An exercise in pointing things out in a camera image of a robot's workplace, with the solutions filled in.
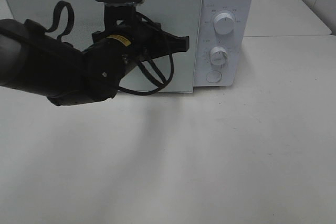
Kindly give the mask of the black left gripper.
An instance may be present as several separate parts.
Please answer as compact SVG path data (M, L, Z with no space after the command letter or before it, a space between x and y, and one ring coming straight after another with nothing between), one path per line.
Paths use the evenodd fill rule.
M188 36L178 37L161 29L134 6L104 7L104 31L92 34L94 43L111 35L120 35L128 40L127 47L147 52L152 58L160 58L178 52L187 52L190 47Z

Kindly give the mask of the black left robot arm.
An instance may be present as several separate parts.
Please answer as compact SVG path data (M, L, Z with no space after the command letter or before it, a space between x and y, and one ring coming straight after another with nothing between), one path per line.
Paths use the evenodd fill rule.
M60 23L63 9L68 21L63 35L74 26L70 3L60 1L50 28L27 19L1 20L1 86L38 94L56 106L101 102L118 91L147 96L164 89L164 76L154 59L187 52L190 40L162 30L159 23L133 6L104 8L104 31L92 34L93 43L80 51L49 36Z

